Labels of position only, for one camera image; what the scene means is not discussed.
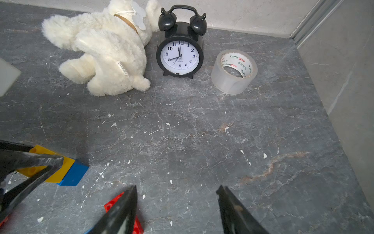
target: stuffed animal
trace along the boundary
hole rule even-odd
[[[103,12],[72,18],[54,15],[42,23],[44,36],[61,49],[83,51],[59,71],[74,83],[86,83],[92,95],[118,95],[133,88],[145,91],[144,46],[159,30],[161,7],[149,0],[145,11],[132,0],[111,0]]]

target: toy block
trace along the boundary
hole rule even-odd
[[[68,173],[66,173],[65,177],[62,179],[59,186],[77,186],[79,181],[85,175],[88,167],[75,161],[71,168],[69,169]]]
[[[34,154],[59,155],[58,153],[55,153],[40,145],[36,145],[34,148],[30,149],[29,152],[34,153]],[[64,178],[64,176],[69,171],[69,169],[71,168],[71,166],[74,164],[74,161],[75,161],[72,158],[68,158],[65,156],[63,157],[64,157],[64,162],[62,163],[62,167],[58,171],[56,171],[53,175],[51,175],[48,179],[46,179],[45,182],[60,183],[62,181],[62,179]],[[33,175],[40,172],[44,168],[46,168],[46,166],[27,167],[27,168],[18,169],[17,171],[27,177],[32,177]]]
[[[121,193],[120,195],[116,196],[113,200],[111,200],[110,202],[108,202],[107,204],[104,205],[104,209],[106,212],[108,212],[110,210],[110,208],[112,208],[112,206],[118,201],[118,199],[124,194],[125,192]],[[144,231],[143,231],[143,228],[140,224],[140,221],[138,219],[138,216],[136,215],[135,216],[135,222],[134,222],[134,229],[132,231],[132,234],[143,234]]]

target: white object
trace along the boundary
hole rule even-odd
[[[0,58],[0,97],[13,85],[21,71]]]
[[[44,36],[61,49],[83,51],[80,58],[64,62],[59,71],[74,83],[87,83],[92,95],[118,95],[133,88],[145,91],[150,81],[144,78],[147,58],[144,46],[159,30],[161,12],[157,0],[149,0],[142,18],[146,29],[138,33],[114,14],[129,10],[131,0],[111,0],[102,12],[84,13],[69,18],[54,15],[42,23]],[[123,15],[132,20],[132,15]]]
[[[242,77],[228,73],[223,67],[236,69]],[[211,78],[213,84],[227,94],[242,93],[257,75],[257,65],[251,56],[237,49],[227,49],[218,54]]]
[[[174,74],[179,73],[180,75],[195,70],[200,61],[199,52],[196,48],[188,42],[179,40],[166,44],[160,56],[162,65],[168,71]]]

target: roll of clear tape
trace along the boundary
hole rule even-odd
[[[228,73],[223,67],[236,69],[242,77]],[[237,49],[222,51],[215,60],[211,78],[213,84],[227,94],[240,94],[257,75],[257,65],[251,56]]]

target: white wall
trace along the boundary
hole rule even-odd
[[[0,0],[84,12],[101,11],[109,0]],[[135,0],[145,6],[147,0]],[[191,5],[199,14],[207,14],[209,28],[289,37],[317,0],[159,0],[169,9],[175,4]],[[192,12],[176,10],[180,21],[188,21]]]
[[[345,0],[299,51],[374,210],[374,1]]]

